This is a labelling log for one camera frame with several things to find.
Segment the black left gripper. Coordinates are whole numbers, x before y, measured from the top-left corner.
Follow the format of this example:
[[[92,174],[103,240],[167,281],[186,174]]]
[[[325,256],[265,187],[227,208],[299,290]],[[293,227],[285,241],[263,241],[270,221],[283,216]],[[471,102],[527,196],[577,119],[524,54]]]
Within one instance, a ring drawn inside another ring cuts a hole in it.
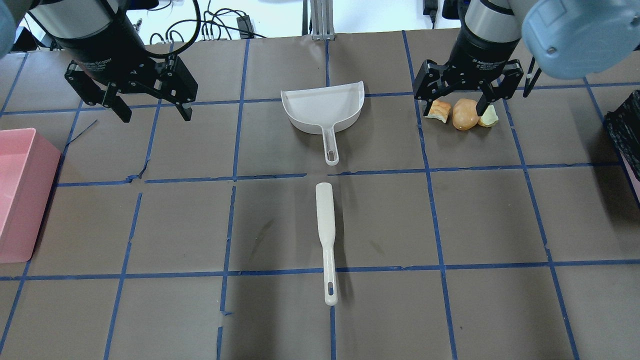
[[[72,59],[64,77],[86,104],[102,103],[130,123],[132,110],[120,93],[146,93],[173,103],[185,122],[192,120],[194,76],[174,51],[151,57],[131,23],[112,22],[91,36],[64,39],[64,50]]]

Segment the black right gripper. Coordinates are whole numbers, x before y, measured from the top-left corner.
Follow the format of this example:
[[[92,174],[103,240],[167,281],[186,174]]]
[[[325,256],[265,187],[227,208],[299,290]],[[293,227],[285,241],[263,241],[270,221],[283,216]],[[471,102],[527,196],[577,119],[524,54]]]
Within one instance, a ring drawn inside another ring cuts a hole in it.
[[[423,116],[429,115],[435,100],[451,92],[481,91],[475,106],[480,117],[492,103],[512,97],[524,77],[521,62],[512,59],[518,43],[490,41],[463,26],[448,60],[439,64],[426,59],[414,77],[413,96],[424,102]]]

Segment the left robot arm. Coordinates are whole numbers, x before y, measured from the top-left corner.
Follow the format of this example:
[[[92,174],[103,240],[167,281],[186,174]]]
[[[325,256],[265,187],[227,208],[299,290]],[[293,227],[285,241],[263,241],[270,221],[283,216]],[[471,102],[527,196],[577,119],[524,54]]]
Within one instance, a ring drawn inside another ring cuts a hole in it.
[[[111,109],[124,123],[132,111],[122,94],[148,94],[173,104],[183,120],[192,118],[198,83],[180,54],[198,39],[202,22],[197,1],[195,30],[189,41],[167,53],[146,48],[128,18],[126,0],[3,0],[1,55],[11,51],[14,33],[30,14],[66,51],[71,62],[64,77],[82,102]]]

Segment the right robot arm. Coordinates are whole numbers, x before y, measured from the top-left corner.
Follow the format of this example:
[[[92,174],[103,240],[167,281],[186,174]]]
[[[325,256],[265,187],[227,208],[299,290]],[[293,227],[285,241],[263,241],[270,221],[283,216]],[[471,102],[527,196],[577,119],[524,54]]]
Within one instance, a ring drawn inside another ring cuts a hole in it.
[[[524,69],[512,54],[523,41],[540,72],[555,79],[601,73],[639,45],[637,0],[472,0],[445,64],[425,60],[413,95],[427,116],[452,92],[481,91],[478,116],[511,98]]]

